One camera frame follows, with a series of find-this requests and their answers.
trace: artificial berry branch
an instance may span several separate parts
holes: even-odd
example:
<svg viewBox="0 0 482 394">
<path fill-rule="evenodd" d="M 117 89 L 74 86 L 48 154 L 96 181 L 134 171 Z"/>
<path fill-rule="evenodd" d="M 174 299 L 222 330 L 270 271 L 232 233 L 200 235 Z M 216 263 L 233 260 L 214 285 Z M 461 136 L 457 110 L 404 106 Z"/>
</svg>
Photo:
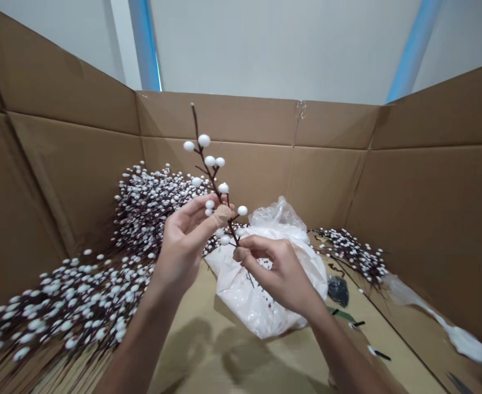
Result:
<svg viewBox="0 0 482 394">
<path fill-rule="evenodd" d="M 215 193 L 217 196 L 217 199 L 219 201 L 219 204 L 222 203 L 222 195 L 226 194 L 226 204 L 230 208 L 230 193 L 228 192 L 228 185 L 226 183 L 221 183 L 219 186 L 215 184 L 215 181 L 217 178 L 215 177 L 217 175 L 217 172 L 219 171 L 219 168 L 223 167 L 225 165 L 225 160 L 223 158 L 214 158 L 213 156 L 206 156 L 203 154 L 204 148 L 208 147 L 210 145 L 210 137 L 206 134 L 199 134 L 199 124 L 197 122 L 197 112 L 196 112 L 196 107 L 194 103 L 191 103 L 192 106 L 192 114 L 193 114 L 193 121 L 195 125 L 195 130 L 196 130 L 196 141 L 197 141 L 197 148 L 195 147 L 195 144 L 192 141 L 186 141 L 183 145 L 184 149 L 188 152 L 191 152 L 192 150 L 196 152 L 200 157 L 201 161 L 203 162 L 204 169 L 201 168 L 200 166 L 196 165 L 196 168 L 201 170 L 203 173 L 205 173 L 208 176 L 208 179 L 211 184 L 211 191 Z M 201 185 L 202 180 L 200 178 L 194 178 L 192 180 L 192 183 L 194 186 L 199 187 Z M 206 215 L 210 216 L 212 215 L 213 211 L 212 209 L 214 208 L 214 203 L 212 201 L 208 201 L 206 205 Z M 234 231 L 234 228 L 232 224 L 234 221 L 239 217 L 239 216 L 244 216 L 248 213 L 248 210 L 244 205 L 241 205 L 238 210 L 237 210 L 237 215 L 233 218 L 230 218 L 228 220 L 228 228 L 230 230 L 230 234 L 234 238 L 234 242 L 236 243 L 235 247 L 239 246 L 239 236 L 236 234 Z M 228 245 L 230 243 L 230 237 L 225 234 L 225 231 L 223 229 L 220 229 L 219 232 L 219 238 L 220 242 L 222 245 Z M 252 278 L 250 278 L 250 283 L 252 283 L 252 287 L 254 287 L 254 283 L 252 282 Z"/>
<path fill-rule="evenodd" d="M 195 130 L 196 130 L 196 140 L 197 140 L 197 147 L 198 147 L 197 149 L 194 148 L 193 151 L 198 153 L 199 156 L 201 156 L 201 160 L 203 162 L 205 170 L 203 170 L 199 166 L 196 166 L 196 168 L 200 169 L 206 175 L 208 175 L 208 179 L 210 179 L 210 184 L 212 186 L 212 191 L 217 196 L 217 199 L 219 200 L 219 202 L 221 202 L 221 196 L 223 195 L 223 193 L 221 191 L 219 191 L 217 185 L 215 184 L 215 180 L 216 180 L 215 176 L 217 175 L 217 172 L 219 171 L 219 168 L 223 167 L 225 165 L 225 161 L 224 161 L 223 158 L 215 159 L 212 156 L 207 156 L 207 157 L 204 156 L 203 151 L 204 151 L 204 148 L 206 148 L 210 144 L 210 137 L 208 137 L 206 134 L 199 135 L 199 124 L 197 122 L 196 106 L 195 106 L 194 103 L 191 103 L 191 106 L 192 106 L 193 121 L 194 121 L 194 125 L 195 125 Z M 189 144 L 187 144 L 188 142 L 193 145 L 193 143 L 191 141 L 187 141 L 187 142 L 185 142 L 186 146 L 189 146 Z M 214 171 L 213 174 L 210 172 L 209 165 L 212 167 L 212 170 Z M 228 192 L 228 189 L 226 189 L 226 190 L 227 190 L 227 192 L 225 192 L 226 200 L 227 200 L 228 207 L 230 207 L 230 194 Z M 236 246 L 239 246 L 239 238 L 236 236 L 236 232 L 232 228 L 232 223 L 239 216 L 240 216 L 240 213 L 238 213 L 235 217 L 228 220 L 228 228 L 230 229 L 230 233 L 232 234 L 232 237 L 234 238 L 234 242 L 236 243 Z"/>
</svg>

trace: finger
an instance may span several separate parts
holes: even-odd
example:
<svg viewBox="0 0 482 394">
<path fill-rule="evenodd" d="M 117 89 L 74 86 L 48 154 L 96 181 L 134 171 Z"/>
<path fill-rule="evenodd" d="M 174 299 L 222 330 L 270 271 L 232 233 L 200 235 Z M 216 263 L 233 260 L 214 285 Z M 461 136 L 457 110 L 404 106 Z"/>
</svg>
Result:
<svg viewBox="0 0 482 394">
<path fill-rule="evenodd" d="M 245 256 L 241 262 L 241 266 L 245 267 L 263 288 L 268 288 L 271 286 L 275 278 L 275 273 L 270 272 L 266 268 L 262 267 L 251 253 L 248 253 Z"/>
<path fill-rule="evenodd" d="M 208 200 L 212 200 L 215 205 L 219 201 L 215 194 L 205 194 L 190 200 L 181 207 L 181 209 L 175 211 L 174 215 L 195 215 L 200 210 L 205 209 L 205 204 Z"/>
<path fill-rule="evenodd" d="M 191 233 L 186 236 L 185 242 L 190 248 L 199 247 L 208 241 L 218 228 L 226 226 L 232 218 L 233 212 L 225 205 L 220 205 L 214 214 L 203 220 Z"/>
<path fill-rule="evenodd" d="M 259 235 L 250 235 L 239 240 L 239 245 L 251 251 L 264 252 L 271 258 L 276 256 L 276 241 Z"/>
<path fill-rule="evenodd" d="M 267 254 L 267 252 L 265 252 L 265 251 L 259 251 L 257 249 L 252 249 L 250 252 L 252 253 L 252 256 L 254 256 L 254 258 L 256 258 L 256 259 L 267 258 L 269 260 L 273 260 L 273 258 L 271 256 L 269 256 Z"/>
<path fill-rule="evenodd" d="M 222 194 L 221 195 L 221 203 L 223 205 L 227 205 L 228 204 L 228 196 L 226 194 Z M 235 209 L 235 205 L 233 204 L 230 204 L 230 209 L 233 211 Z"/>
</svg>

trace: cardboard floor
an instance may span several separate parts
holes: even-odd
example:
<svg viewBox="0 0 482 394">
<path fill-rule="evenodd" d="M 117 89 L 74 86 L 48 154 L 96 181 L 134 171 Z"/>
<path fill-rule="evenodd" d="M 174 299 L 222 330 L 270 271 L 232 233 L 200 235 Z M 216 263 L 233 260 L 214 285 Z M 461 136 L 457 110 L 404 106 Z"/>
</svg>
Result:
<svg viewBox="0 0 482 394">
<path fill-rule="evenodd" d="M 329 274 L 335 274 L 327 267 Z M 382 361 L 409 393 L 446 393 L 356 285 L 345 312 L 372 346 L 390 356 Z M 195 284 L 175 316 L 149 393 L 336 393 L 329 370 L 307 327 L 260 341 L 216 296 L 216 278 L 203 262 Z M 327 304 L 337 308 L 328 299 Z"/>
</svg>

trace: branch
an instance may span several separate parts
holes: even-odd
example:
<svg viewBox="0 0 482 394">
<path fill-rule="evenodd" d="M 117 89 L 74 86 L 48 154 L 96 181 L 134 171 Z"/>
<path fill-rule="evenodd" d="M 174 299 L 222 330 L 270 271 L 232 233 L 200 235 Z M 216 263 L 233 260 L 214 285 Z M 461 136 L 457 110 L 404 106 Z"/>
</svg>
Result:
<svg viewBox="0 0 482 394">
<path fill-rule="evenodd" d="M 196 166 L 196 168 L 197 168 L 198 170 L 201 170 L 201 171 L 203 171 L 203 172 L 205 173 L 205 175 L 208 175 L 208 173 L 207 173 L 207 172 L 206 172 L 205 170 L 203 170 L 203 169 L 202 169 L 201 167 L 199 167 L 199 166 Z"/>
</svg>

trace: plastic bag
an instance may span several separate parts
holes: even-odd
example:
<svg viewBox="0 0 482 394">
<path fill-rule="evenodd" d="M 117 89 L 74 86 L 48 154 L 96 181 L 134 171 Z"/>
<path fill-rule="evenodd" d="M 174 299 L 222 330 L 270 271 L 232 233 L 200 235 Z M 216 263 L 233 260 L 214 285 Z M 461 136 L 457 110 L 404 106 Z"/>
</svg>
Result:
<svg viewBox="0 0 482 394">
<path fill-rule="evenodd" d="M 322 259 L 310 248 L 307 227 L 294 209 L 280 197 L 268 208 L 259 208 L 249 216 L 251 227 L 243 237 L 255 234 L 270 239 L 288 239 L 305 269 L 307 277 L 323 299 L 327 298 L 327 274 Z M 281 335 L 289 329 L 307 325 L 300 315 L 269 300 L 246 268 L 232 258 L 232 245 L 220 246 L 205 260 L 217 276 L 217 295 L 234 314 L 260 339 Z"/>
<path fill-rule="evenodd" d="M 482 364 L 482 343 L 466 330 L 456 326 L 450 326 L 443 317 L 438 315 L 431 307 L 409 286 L 402 282 L 396 275 L 387 275 L 383 278 L 389 286 L 389 293 L 397 305 L 417 305 L 433 316 L 444 327 L 451 343 L 458 353 L 469 357 L 471 360 Z"/>
<path fill-rule="evenodd" d="M 346 308 L 349 304 L 349 289 L 347 288 L 347 282 L 341 276 L 329 275 L 328 280 L 329 297 Z"/>
</svg>

